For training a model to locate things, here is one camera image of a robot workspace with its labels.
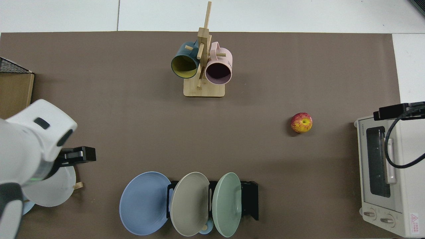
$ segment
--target apple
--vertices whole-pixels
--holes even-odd
[[[291,128],[297,133],[309,131],[313,126],[313,119],[307,113],[298,113],[291,119]]]

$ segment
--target oven door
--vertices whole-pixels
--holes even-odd
[[[358,121],[360,138],[360,160],[365,202],[402,211],[399,171],[388,164],[384,154],[385,135],[392,120],[374,121],[373,117]],[[397,154],[397,131],[391,132],[388,142],[388,154],[393,162]]]

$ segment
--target oven door handle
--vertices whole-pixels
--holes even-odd
[[[390,159],[393,162],[395,162],[395,160],[394,160],[394,150],[393,150],[393,139],[388,139],[388,156],[390,157]],[[388,183],[388,184],[396,184],[397,178],[396,178],[396,174],[395,174],[395,168],[388,163],[385,156],[384,156],[384,161],[385,161],[385,168],[384,168],[384,170],[385,170],[385,182]]]

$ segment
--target wooden mug rack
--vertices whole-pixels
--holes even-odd
[[[200,60],[199,67],[194,77],[184,79],[183,82],[183,94],[187,97],[223,97],[225,94],[224,85],[212,84],[205,77],[205,67],[208,63],[211,46],[211,35],[208,29],[210,12],[211,2],[208,2],[204,27],[200,27],[198,31],[199,51],[197,59]]]

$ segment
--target black cable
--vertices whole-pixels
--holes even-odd
[[[391,124],[390,128],[388,129],[388,133],[385,136],[385,144],[384,144],[384,153],[385,153],[385,157],[387,158],[387,161],[389,164],[391,164],[391,166],[393,166],[394,168],[408,168],[411,167],[417,163],[419,163],[420,161],[422,161],[422,159],[425,159],[425,153],[422,154],[421,156],[419,156],[417,159],[413,160],[412,162],[408,163],[408,164],[404,164],[404,165],[397,165],[395,163],[393,163],[388,155],[388,139],[390,138],[390,134],[391,131],[393,130],[394,126],[397,124],[397,122],[399,120],[401,120],[402,118],[406,117],[406,116],[410,116],[410,114],[420,111],[422,109],[425,109],[425,106],[421,105],[421,106],[416,106],[416,107],[412,107],[411,109],[407,110],[406,112],[404,112],[403,114],[401,114],[400,116],[398,116],[394,122]]]

